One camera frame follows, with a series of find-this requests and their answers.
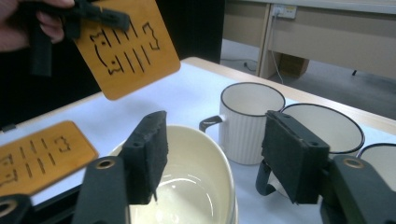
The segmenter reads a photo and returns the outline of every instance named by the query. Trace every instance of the white bowl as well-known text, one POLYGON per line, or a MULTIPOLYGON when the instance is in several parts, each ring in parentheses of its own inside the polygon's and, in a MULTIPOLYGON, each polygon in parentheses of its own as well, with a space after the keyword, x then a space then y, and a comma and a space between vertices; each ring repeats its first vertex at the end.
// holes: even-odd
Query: white bowl
MULTIPOLYGON (((184 126, 167 126, 167 139, 158 202, 132 205, 131 222, 237 223, 233 176, 221 148, 205 133, 184 126)), ((122 144, 111 155, 118 155, 122 144)))

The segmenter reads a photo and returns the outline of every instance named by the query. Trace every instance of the wooden puzzle board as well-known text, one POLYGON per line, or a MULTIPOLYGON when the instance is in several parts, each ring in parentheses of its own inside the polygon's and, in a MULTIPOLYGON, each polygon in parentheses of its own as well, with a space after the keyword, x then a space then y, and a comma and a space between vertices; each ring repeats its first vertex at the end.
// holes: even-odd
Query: wooden puzzle board
POLYGON ((25 136, 0 147, 0 196, 32 195, 97 157, 72 121, 25 136))
POLYGON ((154 0, 103 0, 95 5, 130 16, 127 32, 85 21, 76 44, 105 97, 116 100, 176 72, 180 60, 154 0))

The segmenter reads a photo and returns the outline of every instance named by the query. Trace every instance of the white table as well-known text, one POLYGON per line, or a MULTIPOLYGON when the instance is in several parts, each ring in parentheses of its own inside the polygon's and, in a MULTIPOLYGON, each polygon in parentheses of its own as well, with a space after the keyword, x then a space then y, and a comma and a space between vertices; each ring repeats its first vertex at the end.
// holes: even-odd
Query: white table
MULTIPOLYGON (((167 111, 168 124, 198 128, 202 119, 219 113, 221 91, 237 81, 258 81, 280 90, 287 104, 299 102, 325 104, 347 113, 361 124, 366 144, 396 143, 396 121, 359 109, 340 105, 305 92, 235 71, 218 64, 190 58, 181 69, 118 101, 109 101, 102 93, 59 108, 36 119, 17 125, 17 129, 0 133, 0 146, 27 134, 37 132, 63 120, 73 120, 97 149, 100 157, 107 155, 125 140, 137 123, 147 114, 167 111)), ((218 127, 207 133, 216 141, 218 127)), ((263 197, 255 189, 258 165, 246 166, 230 161, 239 209, 240 223, 320 223, 317 204, 296 205, 279 193, 263 197)), ((59 181, 33 196, 34 204, 64 192, 82 181, 84 170, 59 181)))

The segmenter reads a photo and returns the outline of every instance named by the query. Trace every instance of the floor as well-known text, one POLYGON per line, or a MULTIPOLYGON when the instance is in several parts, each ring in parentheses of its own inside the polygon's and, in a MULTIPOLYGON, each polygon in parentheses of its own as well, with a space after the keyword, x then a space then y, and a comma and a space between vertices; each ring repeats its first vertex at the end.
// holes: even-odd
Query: floor
MULTIPOLYGON (((255 75, 259 49, 223 39, 221 64, 255 75)), ((307 91, 374 114, 396 119, 396 79, 331 64, 309 61, 300 77, 275 74, 274 82, 307 91)))

